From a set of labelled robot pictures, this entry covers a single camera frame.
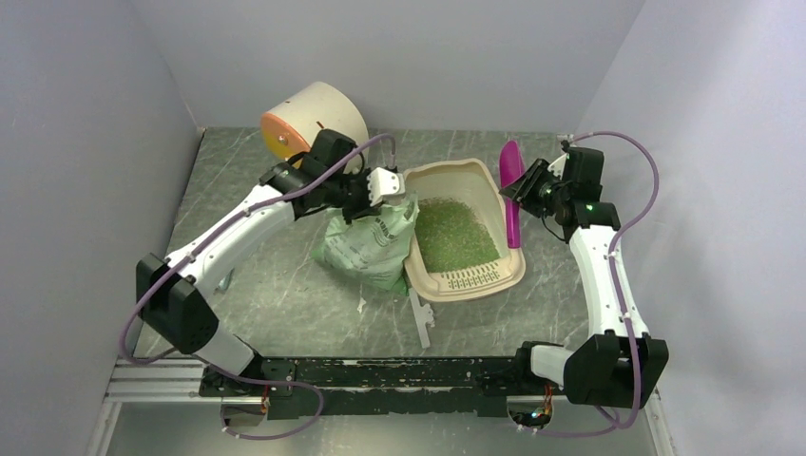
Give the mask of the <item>green cat litter bag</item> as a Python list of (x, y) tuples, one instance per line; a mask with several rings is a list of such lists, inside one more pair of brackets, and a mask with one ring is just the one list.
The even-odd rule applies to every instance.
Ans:
[(347, 223), (334, 210), (311, 257), (336, 273), (399, 295), (408, 293), (404, 260), (409, 256), (419, 214), (418, 196), (380, 206), (377, 215)]

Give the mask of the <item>beige litter box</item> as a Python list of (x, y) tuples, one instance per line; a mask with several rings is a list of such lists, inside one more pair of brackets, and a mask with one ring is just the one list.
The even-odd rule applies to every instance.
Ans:
[(503, 292), (526, 274), (510, 248), (505, 204), (478, 159), (438, 161), (404, 172), (417, 198), (405, 272), (413, 291), (432, 302), (468, 301)]

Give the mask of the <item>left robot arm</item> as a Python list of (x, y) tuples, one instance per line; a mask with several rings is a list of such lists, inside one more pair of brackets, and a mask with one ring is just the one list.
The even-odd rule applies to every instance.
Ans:
[(208, 299), (235, 267), (278, 231), (318, 210), (342, 210), (348, 220), (378, 214), (401, 190), (393, 185), (395, 158), (368, 168), (365, 150), (394, 143), (378, 134), (362, 144), (333, 129), (318, 132), (308, 152), (270, 167), (249, 194), (202, 235), (166, 257), (144, 256), (136, 266), (134, 318), (159, 334), (171, 352), (193, 356), (248, 395), (267, 377), (263, 356), (229, 331)]

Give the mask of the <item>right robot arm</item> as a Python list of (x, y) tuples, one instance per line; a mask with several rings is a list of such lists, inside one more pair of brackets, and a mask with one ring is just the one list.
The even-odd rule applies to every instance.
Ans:
[(604, 164), (603, 152), (584, 147), (571, 146), (555, 161), (538, 159), (531, 166), (515, 142), (500, 152), (509, 246), (521, 243), (519, 212), (555, 219), (579, 269), (588, 318), (587, 340), (574, 351), (524, 343), (512, 378), (525, 393), (548, 381), (573, 404), (642, 409), (669, 351), (664, 340), (650, 335), (631, 295), (619, 257), (624, 226), (615, 205), (601, 199)]

